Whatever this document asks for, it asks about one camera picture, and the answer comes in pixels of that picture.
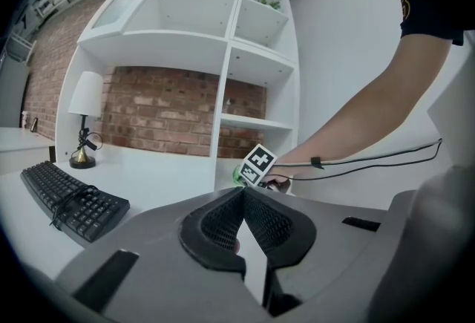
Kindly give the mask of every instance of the brick wall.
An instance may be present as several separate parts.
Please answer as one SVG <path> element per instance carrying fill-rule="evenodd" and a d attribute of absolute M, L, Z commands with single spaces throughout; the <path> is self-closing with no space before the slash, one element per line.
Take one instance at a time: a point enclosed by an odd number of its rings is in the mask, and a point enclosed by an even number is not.
<path fill-rule="evenodd" d="M 59 93 L 76 41 L 105 0 L 84 0 L 47 21 L 36 34 L 24 110 L 37 131 L 54 140 Z M 103 115 L 105 142 L 137 149 L 209 155 L 218 77 L 167 68 L 109 68 Z M 229 80 L 224 111 L 264 118 L 265 88 Z M 242 158 L 262 141 L 260 131 L 220 130 L 219 157 Z"/>
<path fill-rule="evenodd" d="M 209 155 L 219 77 L 170 68 L 109 68 L 103 114 L 96 123 L 104 141 L 117 146 Z M 264 118 L 265 88 L 229 80 L 227 113 Z M 218 156 L 242 158 L 262 133 L 222 128 Z"/>
<path fill-rule="evenodd" d="M 47 21 L 36 34 L 30 79 L 24 101 L 29 122 L 38 117 L 37 131 L 54 140 L 59 92 L 76 41 L 105 0 L 84 0 Z"/>

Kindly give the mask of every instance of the table lamp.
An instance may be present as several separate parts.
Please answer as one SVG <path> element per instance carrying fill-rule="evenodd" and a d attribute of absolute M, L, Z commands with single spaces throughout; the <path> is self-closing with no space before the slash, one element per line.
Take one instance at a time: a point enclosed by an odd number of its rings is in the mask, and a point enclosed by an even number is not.
<path fill-rule="evenodd" d="M 86 154 L 85 146 L 96 150 L 97 146 L 88 140 L 89 128 L 85 127 L 86 117 L 101 117 L 103 78 L 95 72 L 84 71 L 74 90 L 68 112 L 80 114 L 82 117 L 81 130 L 79 131 L 79 146 L 77 156 L 69 160 L 74 169 L 90 169 L 96 165 L 96 160 Z"/>

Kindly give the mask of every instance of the man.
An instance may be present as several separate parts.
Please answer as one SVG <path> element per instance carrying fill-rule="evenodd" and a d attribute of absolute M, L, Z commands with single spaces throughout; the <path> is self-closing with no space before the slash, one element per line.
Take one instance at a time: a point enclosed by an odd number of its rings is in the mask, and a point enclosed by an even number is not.
<path fill-rule="evenodd" d="M 380 141 L 398 128 L 435 80 L 451 45 L 463 45 L 475 29 L 472 0 L 401 0 L 402 37 L 387 68 L 307 141 L 279 163 L 339 160 Z M 302 168 L 274 167 L 264 181 L 285 181 Z"/>

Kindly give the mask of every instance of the black keyboard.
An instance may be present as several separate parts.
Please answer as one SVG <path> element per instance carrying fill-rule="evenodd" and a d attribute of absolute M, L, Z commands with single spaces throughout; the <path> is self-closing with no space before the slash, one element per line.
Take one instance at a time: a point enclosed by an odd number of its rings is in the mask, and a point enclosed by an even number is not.
<path fill-rule="evenodd" d="M 128 200 L 85 184 L 48 161 L 23 170 L 20 177 L 53 225 L 83 247 L 111 231 L 130 208 Z"/>

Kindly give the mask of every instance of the lamp base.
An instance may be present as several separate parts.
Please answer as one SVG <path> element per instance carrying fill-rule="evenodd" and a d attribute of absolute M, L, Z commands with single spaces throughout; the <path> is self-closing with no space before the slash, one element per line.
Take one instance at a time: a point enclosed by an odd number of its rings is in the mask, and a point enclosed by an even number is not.
<path fill-rule="evenodd" d="M 95 165 L 96 160 L 86 154 L 84 146 L 81 147 L 77 156 L 69 160 L 69 166 L 73 169 L 90 169 L 91 167 L 95 167 Z"/>

